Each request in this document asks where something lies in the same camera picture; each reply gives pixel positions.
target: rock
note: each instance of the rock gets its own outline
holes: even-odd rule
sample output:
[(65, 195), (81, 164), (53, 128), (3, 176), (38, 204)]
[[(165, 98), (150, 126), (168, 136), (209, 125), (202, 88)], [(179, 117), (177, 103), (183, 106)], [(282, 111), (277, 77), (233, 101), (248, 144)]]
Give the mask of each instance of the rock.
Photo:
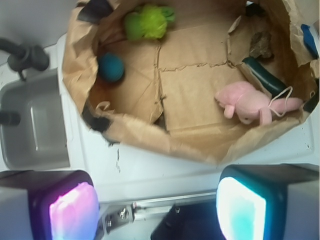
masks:
[(270, 46), (271, 34), (268, 31), (261, 31), (255, 33), (251, 38), (250, 43), (250, 57), (264, 59), (271, 58), (273, 56)]

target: cyan light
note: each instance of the cyan light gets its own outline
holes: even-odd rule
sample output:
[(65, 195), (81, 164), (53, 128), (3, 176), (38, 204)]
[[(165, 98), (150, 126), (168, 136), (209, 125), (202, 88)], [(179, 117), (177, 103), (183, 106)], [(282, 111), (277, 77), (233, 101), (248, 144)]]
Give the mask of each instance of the cyan light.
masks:
[(227, 240), (264, 238), (266, 199), (233, 177), (221, 179), (216, 210), (220, 229)]
[(53, 240), (94, 239), (99, 220), (98, 196), (93, 186), (82, 182), (49, 207)]

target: pink stuffed animal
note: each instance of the pink stuffed animal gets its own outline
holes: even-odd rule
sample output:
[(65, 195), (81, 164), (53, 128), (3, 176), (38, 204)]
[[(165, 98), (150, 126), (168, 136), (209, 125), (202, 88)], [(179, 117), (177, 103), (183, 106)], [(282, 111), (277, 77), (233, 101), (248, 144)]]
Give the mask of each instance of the pink stuffed animal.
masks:
[(244, 124), (250, 124), (255, 119), (260, 119), (260, 125), (270, 124), (272, 112), (282, 117), (286, 112), (297, 110), (303, 104), (303, 101), (296, 97), (271, 100), (247, 81), (225, 86), (214, 98), (224, 108), (227, 119), (231, 119), (236, 113)]

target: cardboard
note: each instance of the cardboard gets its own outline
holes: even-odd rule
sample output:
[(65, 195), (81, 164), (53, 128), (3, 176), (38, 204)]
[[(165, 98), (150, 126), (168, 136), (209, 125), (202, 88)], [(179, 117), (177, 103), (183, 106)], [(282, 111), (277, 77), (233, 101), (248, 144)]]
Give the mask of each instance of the cardboard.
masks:
[[(175, 157), (218, 164), (233, 161), (304, 122), (302, 108), (267, 126), (226, 119), (214, 94), (229, 83), (249, 81), (266, 91), (242, 63), (251, 37), (268, 30), (272, 60), (262, 65), (308, 101), (317, 91), (319, 60), (303, 45), (303, 19), (294, 0), (260, 0), (266, 16), (244, 16), (243, 0), (153, 0), (175, 8), (176, 22), (161, 40), (126, 40), (122, 20), (145, 1), (113, 0), (114, 12), (99, 25), (77, 20), (73, 10), (63, 61), (64, 83), (80, 114), (108, 119), (102, 135)], [(97, 76), (106, 52), (124, 62), (125, 78), (107, 84)], [(165, 129), (154, 122), (164, 116)]]

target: sink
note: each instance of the sink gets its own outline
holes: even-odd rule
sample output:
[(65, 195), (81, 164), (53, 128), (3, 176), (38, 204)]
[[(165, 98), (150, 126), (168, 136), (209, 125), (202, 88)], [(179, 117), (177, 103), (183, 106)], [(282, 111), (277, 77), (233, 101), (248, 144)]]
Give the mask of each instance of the sink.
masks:
[(0, 126), (2, 155), (9, 169), (70, 166), (57, 69), (4, 86), (0, 110), (18, 112), (21, 118), (18, 126)]

